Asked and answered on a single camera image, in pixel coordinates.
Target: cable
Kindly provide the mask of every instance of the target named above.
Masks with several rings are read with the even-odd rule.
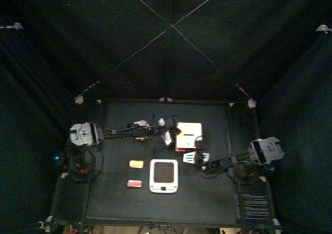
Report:
[[[214,179],[216,176],[219,175],[219,172],[216,172],[215,174],[207,175],[204,172],[200,172],[199,176],[203,179]]]

